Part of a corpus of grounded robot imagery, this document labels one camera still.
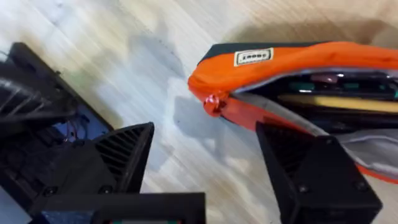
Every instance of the screw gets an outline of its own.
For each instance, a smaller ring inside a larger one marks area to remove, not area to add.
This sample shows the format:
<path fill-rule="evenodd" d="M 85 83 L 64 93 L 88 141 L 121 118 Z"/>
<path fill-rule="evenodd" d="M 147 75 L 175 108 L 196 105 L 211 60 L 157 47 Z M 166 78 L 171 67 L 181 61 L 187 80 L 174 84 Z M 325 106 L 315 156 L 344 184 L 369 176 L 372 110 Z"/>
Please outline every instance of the screw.
<path fill-rule="evenodd" d="M 57 193 L 57 190 L 58 187 L 47 187 L 43 192 L 43 196 L 44 197 L 52 196 L 53 194 Z"/>
<path fill-rule="evenodd" d="M 99 194 L 110 194 L 110 193 L 112 193 L 112 191 L 113 191 L 113 187 L 112 187 L 112 186 L 110 186 L 110 185 L 105 185 L 105 186 L 102 186 L 102 187 L 99 189 L 98 193 L 99 193 Z"/>
<path fill-rule="evenodd" d="M 300 193 L 305 194 L 305 193 L 307 193 L 308 191 L 310 191 L 310 189 L 309 189 L 306 185 L 301 184 L 301 185 L 298 186 L 298 191 L 299 191 Z"/>

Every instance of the zipper pull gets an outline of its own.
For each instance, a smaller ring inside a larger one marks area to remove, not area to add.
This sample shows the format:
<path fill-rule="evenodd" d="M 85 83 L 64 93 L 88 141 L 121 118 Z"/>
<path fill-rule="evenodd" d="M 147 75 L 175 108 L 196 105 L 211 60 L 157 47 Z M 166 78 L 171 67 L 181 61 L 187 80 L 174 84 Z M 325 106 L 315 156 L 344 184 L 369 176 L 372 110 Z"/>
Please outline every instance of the zipper pull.
<path fill-rule="evenodd" d="M 226 106 L 228 97 L 228 93 L 219 91 L 218 93 L 208 96 L 203 102 L 203 107 L 210 116 L 215 118 L 219 117 L 221 115 L 221 110 Z"/>

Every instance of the label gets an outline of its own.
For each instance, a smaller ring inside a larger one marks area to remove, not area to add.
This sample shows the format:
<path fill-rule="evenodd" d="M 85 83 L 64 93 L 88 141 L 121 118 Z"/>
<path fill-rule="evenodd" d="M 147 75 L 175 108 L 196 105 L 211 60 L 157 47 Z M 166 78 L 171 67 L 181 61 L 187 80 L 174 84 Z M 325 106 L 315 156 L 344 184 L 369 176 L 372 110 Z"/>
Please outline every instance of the label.
<path fill-rule="evenodd" d="M 265 60 L 271 60 L 274 56 L 274 49 L 243 50 L 235 52 L 234 66 L 245 65 L 249 63 L 258 63 Z"/>

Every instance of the black plastic housing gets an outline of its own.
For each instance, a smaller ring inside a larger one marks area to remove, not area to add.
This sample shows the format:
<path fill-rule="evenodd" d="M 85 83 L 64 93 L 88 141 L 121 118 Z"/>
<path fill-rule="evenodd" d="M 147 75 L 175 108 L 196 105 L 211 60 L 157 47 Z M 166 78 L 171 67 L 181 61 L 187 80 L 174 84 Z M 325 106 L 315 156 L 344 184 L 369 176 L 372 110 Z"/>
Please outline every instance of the black plastic housing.
<path fill-rule="evenodd" d="M 257 123 L 283 224 L 371 223 L 382 203 L 332 136 Z"/>

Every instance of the wooden floor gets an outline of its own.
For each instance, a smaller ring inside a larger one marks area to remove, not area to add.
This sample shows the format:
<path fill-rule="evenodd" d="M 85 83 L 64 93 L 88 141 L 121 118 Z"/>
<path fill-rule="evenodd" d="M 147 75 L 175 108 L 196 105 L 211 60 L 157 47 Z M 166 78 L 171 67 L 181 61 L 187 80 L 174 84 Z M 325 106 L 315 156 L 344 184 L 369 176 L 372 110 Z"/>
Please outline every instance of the wooden floor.
<path fill-rule="evenodd" d="M 143 192 L 205 191 L 208 223 L 279 223 L 254 133 L 207 116 L 187 78 L 212 44 L 352 40 L 398 47 L 395 0 L 0 0 L 23 41 L 115 128 L 153 121 Z M 368 178 L 398 223 L 398 187 Z"/>

